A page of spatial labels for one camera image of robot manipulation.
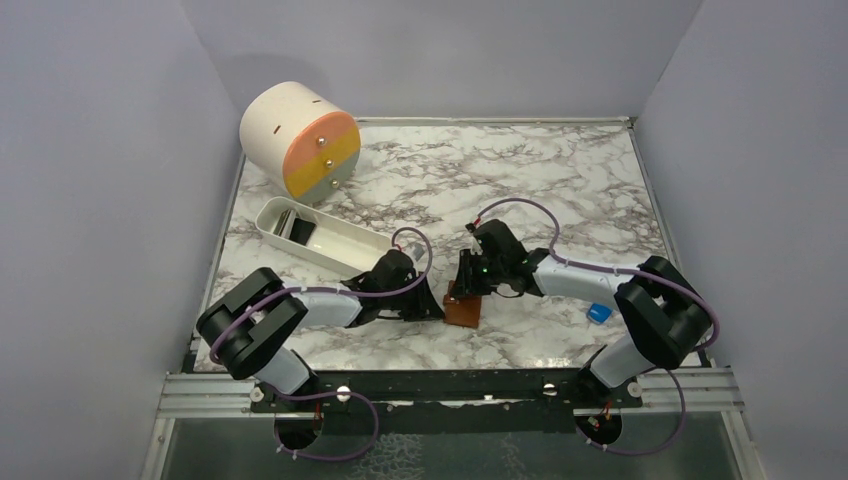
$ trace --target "blue object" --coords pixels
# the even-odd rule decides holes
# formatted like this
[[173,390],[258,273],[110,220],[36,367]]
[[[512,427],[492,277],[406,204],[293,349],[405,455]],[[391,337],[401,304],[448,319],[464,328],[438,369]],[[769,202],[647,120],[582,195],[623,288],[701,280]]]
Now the blue object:
[[586,317],[597,323],[598,325],[603,324],[609,319],[612,315],[612,309],[609,307],[605,307],[598,303],[593,303],[591,307],[589,307],[589,311],[586,312]]

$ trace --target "white rectangular container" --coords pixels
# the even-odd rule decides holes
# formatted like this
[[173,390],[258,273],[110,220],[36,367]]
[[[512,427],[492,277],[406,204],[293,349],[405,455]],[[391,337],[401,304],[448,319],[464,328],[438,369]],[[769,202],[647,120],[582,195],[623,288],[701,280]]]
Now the white rectangular container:
[[[274,235],[274,227],[280,215],[288,209],[294,210],[298,218],[315,223],[315,230],[306,245]],[[392,246],[391,238],[386,235],[319,212],[286,197],[268,200],[256,216],[256,228],[269,245],[338,272],[345,278],[371,270]]]

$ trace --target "marble surface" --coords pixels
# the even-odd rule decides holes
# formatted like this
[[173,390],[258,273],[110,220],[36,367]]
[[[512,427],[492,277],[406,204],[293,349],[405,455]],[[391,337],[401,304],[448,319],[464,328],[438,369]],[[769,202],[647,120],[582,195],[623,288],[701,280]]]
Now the marble surface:
[[[535,199],[557,215],[563,226],[560,253],[614,263],[666,255],[623,126],[363,126],[361,132],[355,175],[316,208],[386,234],[404,225],[422,229],[434,248],[429,281],[439,301],[455,276],[459,250],[470,241],[464,225],[505,197]],[[212,302],[262,266],[306,285],[340,280],[262,242],[253,221],[279,194],[246,163]],[[530,206],[503,205],[487,216],[494,217],[528,250],[547,245],[553,233],[547,218]],[[491,296],[483,300],[478,330],[441,321],[376,320],[353,329],[302,329],[286,346],[314,369],[580,366],[625,332],[617,314],[595,325],[586,319],[587,308],[575,299]],[[208,354],[201,342],[195,370],[222,371]]]

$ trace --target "gray wall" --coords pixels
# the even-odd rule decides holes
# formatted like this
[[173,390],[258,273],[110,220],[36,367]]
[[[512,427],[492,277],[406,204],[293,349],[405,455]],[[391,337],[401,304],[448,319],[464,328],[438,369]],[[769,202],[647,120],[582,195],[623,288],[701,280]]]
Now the gray wall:
[[848,3],[705,0],[637,123],[767,473],[848,468]]
[[238,116],[176,0],[0,11],[0,476],[135,478]]
[[700,0],[183,0],[233,103],[298,80],[355,115],[638,115]]

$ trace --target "cylindrical drawer unit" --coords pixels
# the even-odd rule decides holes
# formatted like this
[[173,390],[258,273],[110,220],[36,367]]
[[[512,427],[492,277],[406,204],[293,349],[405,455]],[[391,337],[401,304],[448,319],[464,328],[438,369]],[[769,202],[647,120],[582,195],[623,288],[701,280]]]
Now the cylindrical drawer unit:
[[326,198],[353,175],[353,117],[297,82],[273,86],[247,107],[239,138],[248,160],[300,203]]

